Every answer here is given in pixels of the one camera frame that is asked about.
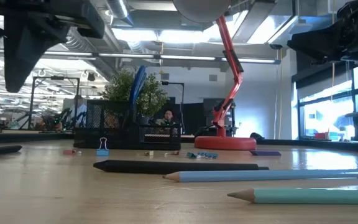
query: pencil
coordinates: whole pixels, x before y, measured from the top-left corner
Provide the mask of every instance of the pencil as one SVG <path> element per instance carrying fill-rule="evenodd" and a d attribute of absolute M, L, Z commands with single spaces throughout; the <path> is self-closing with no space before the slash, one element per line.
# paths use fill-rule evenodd
<path fill-rule="evenodd" d="M 106 172 L 133 174 L 170 174 L 178 171 L 208 170 L 260 170 L 269 169 L 257 164 L 224 164 L 212 162 L 159 162 L 159 161 L 122 161 L 106 160 L 93 164 L 93 167 Z"/>
<path fill-rule="evenodd" d="M 176 172 L 164 178 L 177 182 L 244 180 L 295 180 L 317 178 L 358 178 L 358 169 L 348 170 L 229 170 Z"/>
<path fill-rule="evenodd" d="M 358 205 L 358 190 L 248 189 L 227 196 L 251 203 Z"/>

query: desk surface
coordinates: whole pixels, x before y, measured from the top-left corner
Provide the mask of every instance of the desk surface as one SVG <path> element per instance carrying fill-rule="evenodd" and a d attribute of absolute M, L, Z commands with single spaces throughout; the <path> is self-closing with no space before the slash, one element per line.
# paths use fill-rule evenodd
<path fill-rule="evenodd" d="M 358 179 L 176 183 L 161 175 L 105 173 L 92 149 L 63 155 L 72 141 L 23 143 L 16 154 L 0 156 L 0 223 L 358 223 L 358 205 L 251 205 L 227 197 L 249 187 L 358 189 Z M 179 156 L 137 156 L 144 151 L 111 151 L 111 159 L 194 161 L 182 144 Z M 303 147 L 260 146 L 281 157 L 215 151 L 216 162 L 258 163 L 270 169 L 355 169 L 358 153 Z M 200 160 L 194 162 L 211 162 Z"/>

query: person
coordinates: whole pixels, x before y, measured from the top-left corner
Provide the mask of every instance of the person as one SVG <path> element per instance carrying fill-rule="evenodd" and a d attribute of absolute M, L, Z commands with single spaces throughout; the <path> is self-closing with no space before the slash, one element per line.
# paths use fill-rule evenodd
<path fill-rule="evenodd" d="M 75 96 L 74 97 L 74 105 L 71 107 L 70 119 L 73 119 L 75 117 L 75 101 L 77 101 L 77 117 L 81 113 L 84 113 L 84 112 L 86 113 L 86 105 L 83 102 L 82 96 L 81 95 Z M 86 123 L 85 118 L 86 118 L 85 115 L 80 116 L 80 118 L 78 120 L 76 120 L 76 122 L 75 122 L 75 127 L 79 128 L 82 120 L 84 121 L 83 124 L 85 125 L 85 123 Z"/>
<path fill-rule="evenodd" d="M 155 121 L 155 124 L 157 125 L 173 125 L 175 122 L 173 121 L 173 110 L 167 109 L 164 112 L 164 118 L 157 119 Z"/>

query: purple eraser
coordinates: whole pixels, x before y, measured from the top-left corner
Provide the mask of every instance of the purple eraser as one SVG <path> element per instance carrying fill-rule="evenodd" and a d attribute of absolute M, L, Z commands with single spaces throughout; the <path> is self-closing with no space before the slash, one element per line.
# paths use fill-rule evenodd
<path fill-rule="evenodd" d="M 249 151 L 253 156 L 281 156 L 277 151 Z"/>

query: green plant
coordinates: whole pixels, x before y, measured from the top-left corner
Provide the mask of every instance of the green plant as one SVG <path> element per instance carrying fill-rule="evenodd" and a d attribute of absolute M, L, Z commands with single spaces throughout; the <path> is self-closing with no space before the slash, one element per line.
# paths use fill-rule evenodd
<path fill-rule="evenodd" d="M 121 70 L 105 86 L 103 97 L 114 101 L 128 101 L 135 74 L 128 70 Z M 152 117 L 169 100 L 167 92 L 161 89 L 161 83 L 155 74 L 148 74 L 136 101 L 137 113 Z"/>

